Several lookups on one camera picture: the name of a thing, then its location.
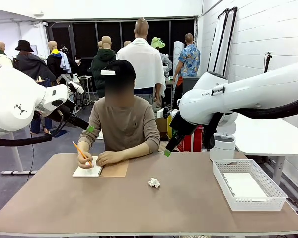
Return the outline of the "person's right hand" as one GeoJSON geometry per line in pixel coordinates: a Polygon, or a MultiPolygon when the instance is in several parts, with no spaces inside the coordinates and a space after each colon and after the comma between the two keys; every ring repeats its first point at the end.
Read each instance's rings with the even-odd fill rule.
{"type": "Polygon", "coordinates": [[[93,167],[93,157],[89,152],[83,151],[83,153],[81,153],[80,151],[78,151],[77,159],[79,167],[83,169],[90,169],[93,167]]]}

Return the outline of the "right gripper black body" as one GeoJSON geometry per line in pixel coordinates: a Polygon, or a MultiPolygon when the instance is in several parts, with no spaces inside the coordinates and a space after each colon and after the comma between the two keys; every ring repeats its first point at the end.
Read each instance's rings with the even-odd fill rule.
{"type": "Polygon", "coordinates": [[[179,111],[172,115],[172,120],[169,125],[172,129],[172,136],[186,136],[191,135],[197,128],[196,124],[187,122],[179,111]]]}

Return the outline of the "person's left hand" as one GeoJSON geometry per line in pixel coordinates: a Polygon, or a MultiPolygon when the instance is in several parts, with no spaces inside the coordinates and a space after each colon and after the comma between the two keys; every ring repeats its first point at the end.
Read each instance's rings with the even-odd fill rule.
{"type": "Polygon", "coordinates": [[[121,161],[120,153],[113,151],[105,151],[98,155],[96,164],[98,166],[105,166],[107,164],[115,164],[121,161]]]}

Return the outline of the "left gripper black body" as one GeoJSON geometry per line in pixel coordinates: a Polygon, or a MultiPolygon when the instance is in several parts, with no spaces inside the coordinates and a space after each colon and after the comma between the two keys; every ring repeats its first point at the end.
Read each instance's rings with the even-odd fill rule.
{"type": "Polygon", "coordinates": [[[74,115],[72,113],[65,114],[64,115],[64,125],[68,127],[79,127],[81,129],[87,129],[89,127],[89,123],[78,117],[77,115],[74,115]]]}

